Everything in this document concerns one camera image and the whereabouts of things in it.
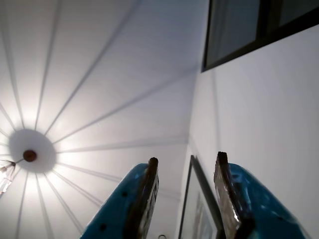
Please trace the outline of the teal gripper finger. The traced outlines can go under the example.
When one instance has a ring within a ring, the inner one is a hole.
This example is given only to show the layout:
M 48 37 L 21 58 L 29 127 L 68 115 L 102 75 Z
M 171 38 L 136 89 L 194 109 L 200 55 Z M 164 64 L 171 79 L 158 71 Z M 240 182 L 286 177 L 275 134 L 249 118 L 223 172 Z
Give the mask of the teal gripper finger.
M 85 228 L 82 239 L 145 239 L 159 190 L 158 159 L 133 167 Z
M 228 239 L 308 239 L 293 214 L 249 171 L 218 152 L 214 186 Z

